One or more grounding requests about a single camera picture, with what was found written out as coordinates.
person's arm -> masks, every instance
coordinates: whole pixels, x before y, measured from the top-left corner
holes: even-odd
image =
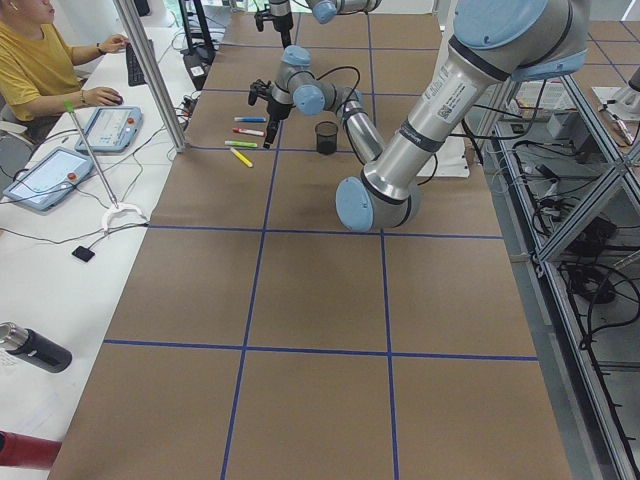
[[[84,65],[107,53],[117,52],[124,48],[127,43],[129,43],[127,37],[116,34],[111,35],[104,42],[97,45],[71,47],[71,63],[73,63],[74,66]]]
[[[40,96],[24,104],[24,108],[34,117],[57,115],[67,111],[64,102],[69,101],[74,108],[89,106],[115,106],[122,103],[122,97],[113,88],[96,87],[91,90],[79,90],[64,95]]]

red cylinder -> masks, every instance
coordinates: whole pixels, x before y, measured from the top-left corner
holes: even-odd
[[[49,470],[61,442],[0,431],[0,465]]]

black bottle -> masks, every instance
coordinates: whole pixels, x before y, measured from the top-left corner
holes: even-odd
[[[71,352],[29,328],[0,324],[0,347],[47,372],[58,373],[71,363]]]

red marker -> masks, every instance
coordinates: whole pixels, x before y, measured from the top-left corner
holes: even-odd
[[[254,137],[264,137],[264,132],[260,130],[247,130],[246,128],[232,128],[233,133],[243,133],[245,135],[253,135]]]

white desk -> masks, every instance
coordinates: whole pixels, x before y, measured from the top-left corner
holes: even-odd
[[[184,95],[194,91],[179,52],[171,47],[177,31],[174,28],[147,29],[154,41],[156,58],[161,58],[160,70],[174,106],[181,103]],[[163,126],[162,120],[148,86],[131,88],[127,85],[124,52],[102,59],[85,88],[96,86],[115,88],[123,95],[125,105],[139,106],[144,115],[141,130],[123,155],[98,157],[108,169],[107,179],[122,201],[124,191],[140,167],[132,158],[109,167],[147,141]],[[78,110],[82,124],[86,124],[91,112],[92,109]],[[52,133],[70,128],[73,128],[72,121],[65,115]],[[77,135],[71,136],[64,146],[73,148],[77,138]],[[33,162],[61,144],[62,137],[46,143]],[[140,206],[150,216],[162,192],[173,155],[173,145],[166,131],[156,135],[136,155],[144,170],[124,200]],[[80,188],[98,196],[105,205],[110,204],[97,176]],[[99,230],[104,211],[94,198],[73,192],[44,215],[16,205],[0,205],[0,226],[35,237],[60,240]],[[135,214],[125,215],[115,218],[111,226],[140,221]],[[52,440],[64,438],[145,231],[134,228],[103,239],[94,249],[95,257],[86,264],[72,257],[71,252],[79,245],[89,246],[100,235],[51,245],[0,232],[1,321],[31,328],[73,353],[71,365],[58,374],[47,373],[1,353],[0,430]],[[3,480],[41,480],[47,476],[46,471],[0,467]]]

